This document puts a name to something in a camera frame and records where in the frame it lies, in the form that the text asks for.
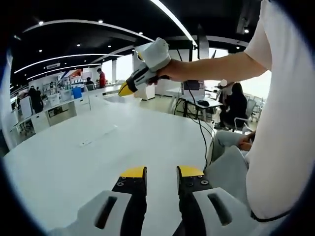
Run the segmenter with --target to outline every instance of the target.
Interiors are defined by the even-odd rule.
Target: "white cabinet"
[[[50,127],[46,112],[41,112],[32,116],[31,122],[33,124],[34,132],[36,134]]]
[[[74,101],[74,106],[75,106],[77,116],[91,110],[88,97],[81,97],[81,98],[76,99]]]

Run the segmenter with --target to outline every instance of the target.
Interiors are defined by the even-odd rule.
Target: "person's arm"
[[[175,81],[225,79],[238,82],[263,74],[270,69],[271,61],[269,42],[262,24],[258,22],[254,37],[244,52],[193,62],[172,59],[158,75],[167,75]]]

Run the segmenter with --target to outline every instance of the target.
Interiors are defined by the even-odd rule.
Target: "sleeve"
[[[266,69],[272,69],[271,49],[261,20],[258,21],[255,34],[244,52]]]

